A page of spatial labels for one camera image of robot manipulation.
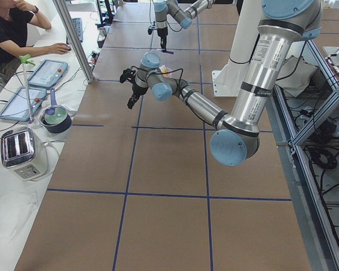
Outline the pink mesh pen holder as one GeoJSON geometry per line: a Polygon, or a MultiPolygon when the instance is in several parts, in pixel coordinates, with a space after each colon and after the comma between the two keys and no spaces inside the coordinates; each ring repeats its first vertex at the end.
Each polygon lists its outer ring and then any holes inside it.
{"type": "Polygon", "coordinates": [[[171,75],[172,75],[172,69],[170,69],[169,67],[166,67],[165,65],[160,66],[159,69],[160,69],[162,74],[163,74],[163,72],[167,72],[167,73],[170,72],[171,75]]]}

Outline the small metal cup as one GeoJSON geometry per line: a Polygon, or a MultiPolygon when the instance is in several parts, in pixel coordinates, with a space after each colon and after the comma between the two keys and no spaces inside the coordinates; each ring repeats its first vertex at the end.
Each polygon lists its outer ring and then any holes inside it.
{"type": "Polygon", "coordinates": [[[105,28],[105,27],[100,27],[100,28],[98,29],[98,31],[99,31],[99,35],[100,35],[101,37],[106,37],[107,32],[106,32],[106,28],[105,28]]]}

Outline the dark blue pot with lid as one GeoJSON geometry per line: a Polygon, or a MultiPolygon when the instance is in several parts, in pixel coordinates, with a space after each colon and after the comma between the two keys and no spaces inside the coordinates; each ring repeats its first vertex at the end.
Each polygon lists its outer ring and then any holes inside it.
{"type": "Polygon", "coordinates": [[[57,105],[55,88],[50,89],[50,107],[40,115],[40,124],[48,132],[58,134],[66,131],[72,124],[72,120],[66,108],[57,105]]]}

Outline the black keyboard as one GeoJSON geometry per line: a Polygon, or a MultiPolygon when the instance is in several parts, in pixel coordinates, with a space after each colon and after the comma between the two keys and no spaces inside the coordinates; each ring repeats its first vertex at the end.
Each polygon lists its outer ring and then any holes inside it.
{"type": "Polygon", "coordinates": [[[79,38],[79,41],[83,41],[83,29],[82,29],[82,19],[81,18],[72,18],[72,23],[75,29],[75,32],[79,38]]]}

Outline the upper blue teach pendant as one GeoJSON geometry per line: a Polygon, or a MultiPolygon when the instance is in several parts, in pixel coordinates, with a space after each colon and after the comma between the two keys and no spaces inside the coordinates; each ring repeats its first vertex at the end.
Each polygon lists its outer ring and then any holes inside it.
{"type": "Polygon", "coordinates": [[[67,69],[67,62],[45,59],[28,78],[28,85],[51,88],[64,76],[67,69]]]}

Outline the blue teach pendant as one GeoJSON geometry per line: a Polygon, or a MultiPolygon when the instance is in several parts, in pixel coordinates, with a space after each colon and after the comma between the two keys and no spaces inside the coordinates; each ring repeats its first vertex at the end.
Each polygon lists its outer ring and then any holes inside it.
{"type": "Polygon", "coordinates": [[[64,76],[67,69],[67,62],[45,59],[28,78],[28,85],[51,88],[64,76]]]}
{"type": "MultiPolygon", "coordinates": [[[[37,87],[29,87],[29,97],[32,114],[41,106],[47,96],[47,90],[37,87]]],[[[29,121],[26,88],[21,86],[10,98],[4,108],[0,111],[0,119],[26,122],[29,121]]]]}

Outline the metal rod green clip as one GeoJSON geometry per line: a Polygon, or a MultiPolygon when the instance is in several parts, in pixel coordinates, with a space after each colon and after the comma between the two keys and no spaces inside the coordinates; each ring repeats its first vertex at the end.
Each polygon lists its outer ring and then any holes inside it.
{"type": "Polygon", "coordinates": [[[27,76],[27,64],[35,66],[35,64],[30,61],[31,56],[29,54],[19,56],[19,60],[21,62],[21,66],[23,69],[23,76],[24,76],[24,86],[25,86],[25,93],[26,93],[26,99],[27,99],[27,107],[28,107],[28,115],[29,115],[29,120],[28,123],[31,124],[34,122],[34,117],[32,113],[32,102],[31,102],[31,97],[30,97],[30,92],[29,92],[29,85],[28,85],[28,76],[27,76]]]}

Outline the lower blue teach pendant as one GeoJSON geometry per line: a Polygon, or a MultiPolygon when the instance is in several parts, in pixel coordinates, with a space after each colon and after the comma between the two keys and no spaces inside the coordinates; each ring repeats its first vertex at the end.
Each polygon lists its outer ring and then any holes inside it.
{"type": "MultiPolygon", "coordinates": [[[[47,96],[47,90],[37,87],[29,87],[29,97],[32,114],[41,106],[47,96]]],[[[26,122],[29,121],[26,88],[21,86],[10,98],[4,108],[0,111],[0,119],[26,122]]]]}

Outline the silver toaster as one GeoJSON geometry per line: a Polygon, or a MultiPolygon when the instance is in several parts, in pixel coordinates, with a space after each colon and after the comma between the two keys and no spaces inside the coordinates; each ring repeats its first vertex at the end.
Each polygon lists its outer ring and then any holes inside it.
{"type": "Polygon", "coordinates": [[[22,180],[43,176],[48,169],[46,150],[30,127],[11,129],[1,136],[1,161],[22,180]]]}

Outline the seated person black shirt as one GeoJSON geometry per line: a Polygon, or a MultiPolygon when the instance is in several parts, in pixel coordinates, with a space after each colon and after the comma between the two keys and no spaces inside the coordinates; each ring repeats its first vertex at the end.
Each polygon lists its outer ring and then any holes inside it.
{"type": "Polygon", "coordinates": [[[29,54],[35,57],[70,51],[66,43],[43,47],[27,46],[28,24],[44,30],[51,29],[51,22],[37,6],[26,1],[0,1],[0,76],[5,81],[21,65],[19,56],[29,54]]]}

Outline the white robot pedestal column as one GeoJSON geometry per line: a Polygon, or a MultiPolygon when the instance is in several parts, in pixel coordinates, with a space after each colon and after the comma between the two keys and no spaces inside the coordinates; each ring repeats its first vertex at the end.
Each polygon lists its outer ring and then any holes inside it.
{"type": "Polygon", "coordinates": [[[228,63],[212,71],[214,96],[236,97],[249,69],[263,15],[260,0],[244,0],[239,15],[228,63]]]}

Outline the aluminium frame post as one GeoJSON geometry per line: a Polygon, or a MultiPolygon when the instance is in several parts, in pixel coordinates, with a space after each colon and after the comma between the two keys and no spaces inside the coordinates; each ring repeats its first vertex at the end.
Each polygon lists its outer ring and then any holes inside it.
{"type": "Polygon", "coordinates": [[[92,83],[94,81],[94,76],[87,61],[84,49],[82,48],[81,42],[76,34],[74,24],[67,9],[67,5],[62,0],[53,0],[53,4],[61,18],[68,39],[71,42],[72,50],[75,52],[80,67],[85,75],[85,78],[88,83],[92,83]]]}

